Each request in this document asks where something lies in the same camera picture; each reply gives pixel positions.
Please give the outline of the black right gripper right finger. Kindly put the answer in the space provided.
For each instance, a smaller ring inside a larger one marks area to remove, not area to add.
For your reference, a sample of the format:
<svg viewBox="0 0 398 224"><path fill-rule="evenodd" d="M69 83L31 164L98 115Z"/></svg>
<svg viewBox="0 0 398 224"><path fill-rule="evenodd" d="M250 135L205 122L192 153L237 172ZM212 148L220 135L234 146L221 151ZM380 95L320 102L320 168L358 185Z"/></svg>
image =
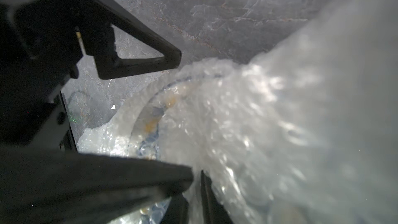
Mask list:
<svg viewBox="0 0 398 224"><path fill-rule="evenodd" d="M201 171L201 198L205 224L233 224L227 211L217 201L212 190L212 181Z"/></svg>

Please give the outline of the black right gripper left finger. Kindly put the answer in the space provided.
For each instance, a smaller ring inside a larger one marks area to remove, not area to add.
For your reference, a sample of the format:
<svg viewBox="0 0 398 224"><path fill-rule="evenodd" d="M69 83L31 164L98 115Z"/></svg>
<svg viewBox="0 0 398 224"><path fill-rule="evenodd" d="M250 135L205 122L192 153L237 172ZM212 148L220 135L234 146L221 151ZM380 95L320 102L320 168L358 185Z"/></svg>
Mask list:
<svg viewBox="0 0 398 224"><path fill-rule="evenodd" d="M171 198L160 224L188 224L189 203L182 194Z"/></svg>

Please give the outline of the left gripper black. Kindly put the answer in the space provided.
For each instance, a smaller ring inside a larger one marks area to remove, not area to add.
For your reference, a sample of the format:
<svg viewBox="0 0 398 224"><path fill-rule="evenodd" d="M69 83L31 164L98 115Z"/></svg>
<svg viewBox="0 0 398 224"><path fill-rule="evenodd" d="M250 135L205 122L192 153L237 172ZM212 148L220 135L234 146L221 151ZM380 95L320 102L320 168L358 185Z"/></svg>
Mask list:
<svg viewBox="0 0 398 224"><path fill-rule="evenodd" d="M98 77L177 68L181 51L114 0L78 0ZM77 0L1 0L1 142L58 149L70 130L61 89L78 77Z"/></svg>

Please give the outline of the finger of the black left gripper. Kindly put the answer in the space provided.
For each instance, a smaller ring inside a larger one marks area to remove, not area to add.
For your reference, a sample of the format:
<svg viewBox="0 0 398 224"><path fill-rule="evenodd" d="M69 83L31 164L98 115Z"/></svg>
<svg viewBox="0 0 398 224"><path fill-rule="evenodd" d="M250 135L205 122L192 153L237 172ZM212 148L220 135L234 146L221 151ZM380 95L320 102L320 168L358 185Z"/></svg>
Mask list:
<svg viewBox="0 0 398 224"><path fill-rule="evenodd" d="M191 168L155 160L1 147L1 223L106 224L186 191Z"/></svg>

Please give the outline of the blue yellow patterned bowl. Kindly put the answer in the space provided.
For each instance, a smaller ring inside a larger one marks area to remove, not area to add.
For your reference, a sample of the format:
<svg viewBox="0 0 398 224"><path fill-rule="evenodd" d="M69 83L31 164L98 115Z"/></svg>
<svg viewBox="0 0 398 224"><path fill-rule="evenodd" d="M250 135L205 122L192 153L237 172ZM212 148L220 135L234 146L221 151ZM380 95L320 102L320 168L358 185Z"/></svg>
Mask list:
<svg viewBox="0 0 398 224"><path fill-rule="evenodd" d="M166 111L185 99L204 81L221 78L221 74L187 76L176 79L152 96L134 122L126 149L128 156L148 160L159 159L159 122Z"/></svg>

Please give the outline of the bubble wrap sheet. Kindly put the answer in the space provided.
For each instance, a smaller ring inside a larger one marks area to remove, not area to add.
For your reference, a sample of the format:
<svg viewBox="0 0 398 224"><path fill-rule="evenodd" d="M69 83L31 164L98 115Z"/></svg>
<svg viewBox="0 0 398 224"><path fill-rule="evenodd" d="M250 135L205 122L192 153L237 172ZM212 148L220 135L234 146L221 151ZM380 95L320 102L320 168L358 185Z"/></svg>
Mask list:
<svg viewBox="0 0 398 224"><path fill-rule="evenodd" d="M205 59L161 76L78 150L126 153L148 100L176 79L221 74L159 122L159 161L190 166L184 197L201 224L201 171L237 224L398 221L398 0L336 0L248 64Z"/></svg>

